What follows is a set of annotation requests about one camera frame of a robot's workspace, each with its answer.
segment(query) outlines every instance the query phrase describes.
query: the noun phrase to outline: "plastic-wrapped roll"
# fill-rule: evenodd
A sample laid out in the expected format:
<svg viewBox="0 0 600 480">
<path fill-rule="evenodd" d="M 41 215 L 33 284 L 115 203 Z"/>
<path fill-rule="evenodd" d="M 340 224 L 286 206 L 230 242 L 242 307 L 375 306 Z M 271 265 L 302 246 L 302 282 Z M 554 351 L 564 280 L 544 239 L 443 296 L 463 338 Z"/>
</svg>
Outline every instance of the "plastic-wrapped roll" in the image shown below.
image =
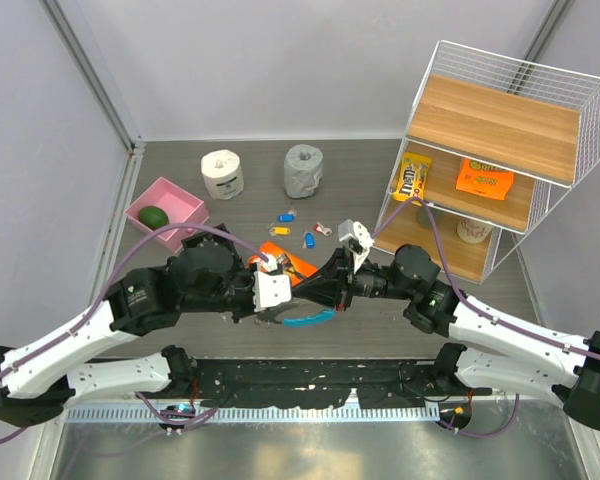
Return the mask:
<svg viewBox="0 0 600 480">
<path fill-rule="evenodd" d="M 200 162 L 204 185 L 212 198 L 229 200 L 244 189 L 240 157 L 231 150 L 218 150 Z"/>
<path fill-rule="evenodd" d="M 313 195 L 322 180 L 322 152 L 311 145 L 296 145 L 284 159 L 284 188 L 291 198 Z"/>
</svg>

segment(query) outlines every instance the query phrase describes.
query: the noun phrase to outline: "pink bin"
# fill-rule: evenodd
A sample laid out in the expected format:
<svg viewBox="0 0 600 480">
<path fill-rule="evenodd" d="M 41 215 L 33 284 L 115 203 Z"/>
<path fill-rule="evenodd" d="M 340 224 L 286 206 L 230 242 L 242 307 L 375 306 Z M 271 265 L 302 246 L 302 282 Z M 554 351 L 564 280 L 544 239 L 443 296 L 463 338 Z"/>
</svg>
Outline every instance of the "pink bin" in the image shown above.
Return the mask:
<svg viewBox="0 0 600 480">
<path fill-rule="evenodd" d="M 129 221 L 144 233 L 151 233 L 151 229 L 140 223 L 138 212 L 149 205 L 164 210 L 170 223 L 205 223 L 209 219 L 207 207 L 202 200 L 163 177 L 158 178 L 124 212 Z M 181 228 L 158 235 L 155 240 L 173 253 L 178 253 L 182 250 L 182 240 L 194 233 L 195 230 Z"/>
</svg>

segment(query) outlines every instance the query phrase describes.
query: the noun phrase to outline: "orange package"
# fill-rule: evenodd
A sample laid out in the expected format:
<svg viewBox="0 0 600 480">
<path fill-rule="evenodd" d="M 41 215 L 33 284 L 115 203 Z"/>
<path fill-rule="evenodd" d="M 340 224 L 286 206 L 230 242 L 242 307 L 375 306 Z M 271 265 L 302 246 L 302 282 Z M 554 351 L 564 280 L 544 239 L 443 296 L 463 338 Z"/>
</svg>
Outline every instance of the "orange package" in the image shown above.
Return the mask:
<svg viewBox="0 0 600 480">
<path fill-rule="evenodd" d="M 513 172 L 465 158 L 456 189 L 482 197 L 504 200 L 513 185 Z"/>
<path fill-rule="evenodd" d="M 318 271 L 316 267 L 295 255 L 287 252 L 284 248 L 279 247 L 273 242 L 265 242 L 260 246 L 260 251 L 265 254 L 271 254 L 276 258 L 278 265 L 282 265 L 284 273 L 291 277 L 291 286 L 295 287 L 302 280 L 309 278 Z M 249 265 L 255 263 L 258 259 L 253 256 L 249 259 Z"/>
</svg>

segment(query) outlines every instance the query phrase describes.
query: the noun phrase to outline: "yellow snack bag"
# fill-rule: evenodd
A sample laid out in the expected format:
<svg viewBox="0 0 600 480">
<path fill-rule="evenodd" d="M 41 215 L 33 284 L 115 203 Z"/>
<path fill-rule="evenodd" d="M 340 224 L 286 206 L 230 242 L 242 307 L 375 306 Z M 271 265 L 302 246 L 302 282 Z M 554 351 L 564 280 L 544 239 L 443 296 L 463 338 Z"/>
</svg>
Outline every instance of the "yellow snack bag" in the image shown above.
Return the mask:
<svg viewBox="0 0 600 480">
<path fill-rule="evenodd" d="M 456 182 L 456 189 L 482 197 L 504 200 L 513 185 L 514 173 L 465 158 Z"/>
<path fill-rule="evenodd" d="M 400 161 L 398 185 L 393 192 L 394 200 L 404 202 L 411 197 L 424 198 L 424 185 L 427 182 L 429 167 L 431 167 L 429 157 L 405 152 Z"/>
</svg>

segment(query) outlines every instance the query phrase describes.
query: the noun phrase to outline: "wall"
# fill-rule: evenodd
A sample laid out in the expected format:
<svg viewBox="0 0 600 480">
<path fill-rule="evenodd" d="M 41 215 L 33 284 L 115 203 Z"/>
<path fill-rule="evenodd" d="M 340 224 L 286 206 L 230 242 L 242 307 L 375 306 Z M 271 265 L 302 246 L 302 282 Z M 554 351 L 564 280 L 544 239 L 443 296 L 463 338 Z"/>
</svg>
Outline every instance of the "wall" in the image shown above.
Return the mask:
<svg viewBox="0 0 600 480">
<path fill-rule="evenodd" d="M 0 344 L 86 306 L 124 158 L 40 4 L 0 2 Z M 0 479 L 24 478 L 35 440 L 0 447 Z"/>
<path fill-rule="evenodd" d="M 600 75 L 600 0 L 574 2 L 541 61 Z M 585 336 L 600 330 L 600 164 L 522 252 L 547 324 Z"/>
<path fill-rule="evenodd" d="M 74 1 L 145 140 L 400 137 L 438 40 L 521 56 L 552 3 Z"/>
</svg>

